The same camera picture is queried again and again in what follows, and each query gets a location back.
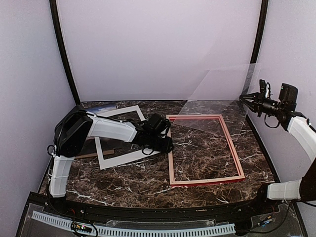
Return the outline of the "white photo mat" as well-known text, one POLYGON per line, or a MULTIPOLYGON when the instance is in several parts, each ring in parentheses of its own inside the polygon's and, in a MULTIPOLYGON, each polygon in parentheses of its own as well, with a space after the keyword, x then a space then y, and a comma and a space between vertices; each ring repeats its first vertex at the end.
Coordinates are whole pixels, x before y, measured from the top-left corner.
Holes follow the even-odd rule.
MULTIPOLYGON (((108 111, 105 113, 101 113, 99 115, 104 116, 104 117, 112 117, 112 116, 116 116, 116 115, 120 115, 120 114, 130 113, 130 112, 136 112, 141 121, 145 120, 145 117, 144 117, 143 113, 141 112, 138 105, 108 111)), ((147 158, 149 156, 159 154, 158 151, 145 149, 144 150, 145 154, 142 152, 142 150, 138 150, 138 151, 127 153, 127 154, 117 156, 114 158, 104 159, 100 138, 95 137, 94 139, 95 139, 95 145, 96 145, 99 166, 100 166, 101 170, 115 167, 115 166, 119 166, 119 165, 123 165, 123 164, 130 163, 130 162, 134 162, 134 161, 137 161, 137 160, 142 159, 142 158, 147 158)))

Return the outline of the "clear acrylic sheet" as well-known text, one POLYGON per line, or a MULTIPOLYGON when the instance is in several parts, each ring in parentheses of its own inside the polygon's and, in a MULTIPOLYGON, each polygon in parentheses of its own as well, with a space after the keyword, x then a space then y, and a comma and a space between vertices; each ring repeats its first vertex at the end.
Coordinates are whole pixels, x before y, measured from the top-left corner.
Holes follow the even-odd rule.
POLYGON ((218 120, 181 119, 180 116, 221 115, 233 141, 244 133, 248 107, 239 97, 258 88, 261 64, 242 64, 205 70, 174 124, 214 134, 218 120))

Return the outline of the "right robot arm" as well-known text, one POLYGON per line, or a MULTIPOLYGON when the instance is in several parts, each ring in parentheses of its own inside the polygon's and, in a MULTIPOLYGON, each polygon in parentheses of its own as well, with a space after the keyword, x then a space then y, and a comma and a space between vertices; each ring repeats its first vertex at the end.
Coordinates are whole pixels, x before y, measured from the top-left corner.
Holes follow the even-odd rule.
POLYGON ((296 154, 310 160, 310 166, 297 180, 263 184, 253 201, 252 210, 263 214, 271 206, 271 200, 299 201, 311 204, 316 199, 316 129, 310 120, 296 110, 298 89, 283 83, 278 100, 271 98, 271 86, 259 80, 259 92, 241 95, 240 102, 258 117, 275 117, 290 139, 290 144, 298 149, 296 154))

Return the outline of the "red wooden picture frame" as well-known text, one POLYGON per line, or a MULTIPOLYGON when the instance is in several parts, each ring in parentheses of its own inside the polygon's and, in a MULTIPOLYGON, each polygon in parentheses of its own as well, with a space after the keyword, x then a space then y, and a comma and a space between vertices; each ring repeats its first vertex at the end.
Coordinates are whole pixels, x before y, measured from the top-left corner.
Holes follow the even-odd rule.
POLYGON ((200 180, 187 180, 187 181, 176 181, 174 176, 174 165, 173 165, 173 153, 168 153, 168 165, 169 165, 169 181, 170 186, 179 187, 179 186, 199 186, 199 185, 214 185, 214 184, 223 184, 231 182, 239 182, 245 179, 244 171, 242 169, 239 157, 237 155, 234 143, 229 134, 228 128, 224 122, 222 115, 166 115, 166 118, 170 121, 176 120, 190 120, 190 119, 211 119, 219 120, 221 128, 224 132, 226 141, 228 143, 231 155, 235 167, 237 169, 237 176, 229 176, 223 178, 213 178, 213 179, 200 179, 200 180))

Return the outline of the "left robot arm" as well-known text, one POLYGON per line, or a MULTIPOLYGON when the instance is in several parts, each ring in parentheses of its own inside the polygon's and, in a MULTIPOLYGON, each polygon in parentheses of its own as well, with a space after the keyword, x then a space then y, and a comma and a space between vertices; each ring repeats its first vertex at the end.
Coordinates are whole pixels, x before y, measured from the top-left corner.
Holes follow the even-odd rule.
POLYGON ((136 144, 154 152, 169 153, 173 150, 172 138, 167 136, 170 120, 158 114, 135 122, 118 120, 90 113, 75 106, 55 127, 54 143, 51 145, 54 164, 48 186, 53 197, 50 207, 59 215, 66 215, 70 205, 62 198, 74 158, 81 152, 87 137, 103 137, 136 144))

